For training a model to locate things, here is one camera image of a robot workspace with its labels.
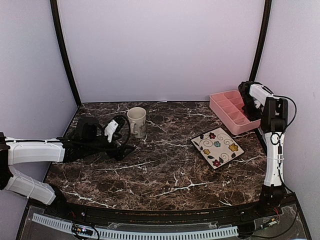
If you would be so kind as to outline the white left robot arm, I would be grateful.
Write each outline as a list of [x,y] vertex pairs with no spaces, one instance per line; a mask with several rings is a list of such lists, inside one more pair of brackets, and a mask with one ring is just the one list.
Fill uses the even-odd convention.
[[134,151],[126,142],[117,144],[103,135],[92,139],[57,137],[46,140],[15,139],[0,136],[0,188],[37,200],[60,218],[71,213],[64,194],[53,184],[35,180],[14,168],[22,163],[72,163],[105,152],[111,159],[123,160]]

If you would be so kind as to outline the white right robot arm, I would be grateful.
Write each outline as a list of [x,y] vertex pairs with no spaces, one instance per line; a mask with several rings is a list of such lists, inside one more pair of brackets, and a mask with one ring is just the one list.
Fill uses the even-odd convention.
[[255,213],[266,217],[280,202],[288,188],[283,177],[284,140],[288,127],[297,116],[297,105],[290,97],[275,95],[267,86],[243,81],[238,86],[245,116],[250,121],[260,120],[260,134],[266,145],[266,174],[255,205]]

